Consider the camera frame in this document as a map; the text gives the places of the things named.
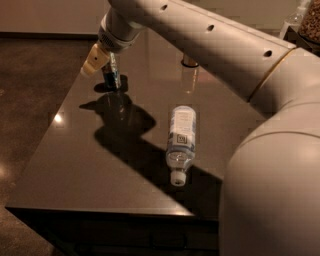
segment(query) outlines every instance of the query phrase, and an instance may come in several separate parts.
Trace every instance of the bottle cap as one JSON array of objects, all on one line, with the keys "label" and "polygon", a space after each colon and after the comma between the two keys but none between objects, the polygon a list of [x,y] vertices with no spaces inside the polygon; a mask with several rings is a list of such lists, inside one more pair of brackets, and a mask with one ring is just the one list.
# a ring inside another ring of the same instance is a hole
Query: bottle cap
[{"label": "bottle cap", "polygon": [[182,187],[186,184],[187,175],[181,171],[171,172],[171,184],[176,187]]}]

